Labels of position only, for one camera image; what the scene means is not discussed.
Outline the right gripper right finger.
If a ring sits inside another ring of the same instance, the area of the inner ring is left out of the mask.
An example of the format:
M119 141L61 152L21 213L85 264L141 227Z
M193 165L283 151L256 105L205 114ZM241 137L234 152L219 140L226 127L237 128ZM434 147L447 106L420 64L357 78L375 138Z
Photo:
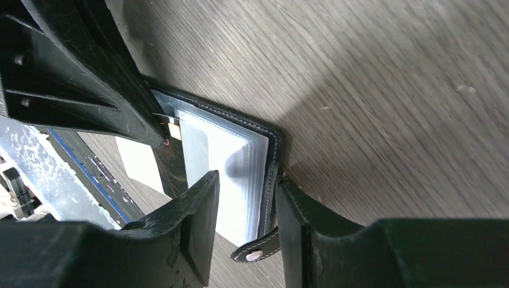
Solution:
M386 218L354 223L280 177L287 287L507 287L508 220Z

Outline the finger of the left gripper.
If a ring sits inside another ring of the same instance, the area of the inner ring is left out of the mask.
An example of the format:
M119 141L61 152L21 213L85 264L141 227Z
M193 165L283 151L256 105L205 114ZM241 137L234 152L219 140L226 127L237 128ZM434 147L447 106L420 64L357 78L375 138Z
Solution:
M1 2L1 115L167 144L162 108L104 1Z

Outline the black credit card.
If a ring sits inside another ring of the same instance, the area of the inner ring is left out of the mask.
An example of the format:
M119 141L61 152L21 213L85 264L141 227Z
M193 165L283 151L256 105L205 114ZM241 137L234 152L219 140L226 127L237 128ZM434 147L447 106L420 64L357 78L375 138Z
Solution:
M184 151L179 119L155 114L167 137L158 148L153 148L155 162L160 173L163 192L174 199L188 189Z

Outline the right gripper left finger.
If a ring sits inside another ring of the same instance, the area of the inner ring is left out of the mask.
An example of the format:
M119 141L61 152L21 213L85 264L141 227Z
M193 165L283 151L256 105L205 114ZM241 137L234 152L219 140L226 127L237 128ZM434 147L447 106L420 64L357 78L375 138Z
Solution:
M207 287L220 177L120 230L87 222L1 223L2 287Z

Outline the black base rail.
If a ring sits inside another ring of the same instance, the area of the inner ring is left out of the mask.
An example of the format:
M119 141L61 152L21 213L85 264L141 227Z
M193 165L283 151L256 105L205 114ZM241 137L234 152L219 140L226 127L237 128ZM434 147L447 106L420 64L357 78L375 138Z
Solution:
M76 172L77 178L120 226L144 216L121 184L90 147L74 131L41 128L57 154Z

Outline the black card holder wallet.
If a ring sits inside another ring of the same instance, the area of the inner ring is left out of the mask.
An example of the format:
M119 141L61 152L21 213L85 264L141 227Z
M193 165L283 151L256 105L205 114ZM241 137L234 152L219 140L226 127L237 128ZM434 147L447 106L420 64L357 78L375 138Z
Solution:
M188 188L207 171L220 175L216 231L236 246L232 259L254 263L276 254L274 186L285 145L282 131L176 88L153 87L152 92L162 115L179 119ZM122 137L116 144L128 177L170 198L153 148Z

